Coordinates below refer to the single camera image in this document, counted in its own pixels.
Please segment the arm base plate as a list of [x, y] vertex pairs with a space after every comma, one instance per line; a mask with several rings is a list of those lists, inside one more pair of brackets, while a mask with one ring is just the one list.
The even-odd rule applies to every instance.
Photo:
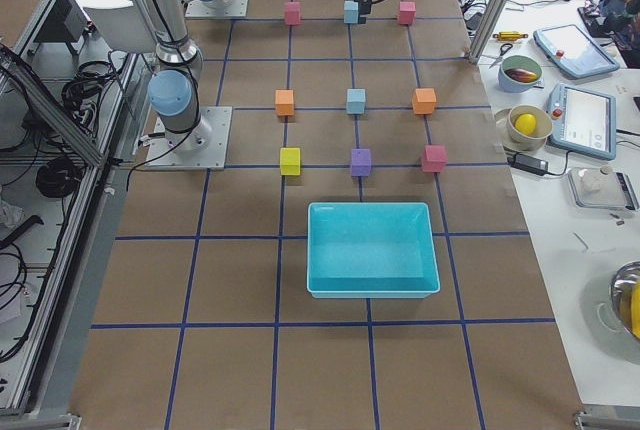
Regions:
[[229, 106], [203, 106], [201, 120], [184, 143], [178, 135], [153, 139], [145, 169], [159, 171], [223, 170], [226, 164], [232, 120]]
[[233, 0], [224, 8], [211, 8], [198, 0], [189, 0], [185, 16], [192, 20], [239, 19], [246, 17], [247, 10], [248, 0]]

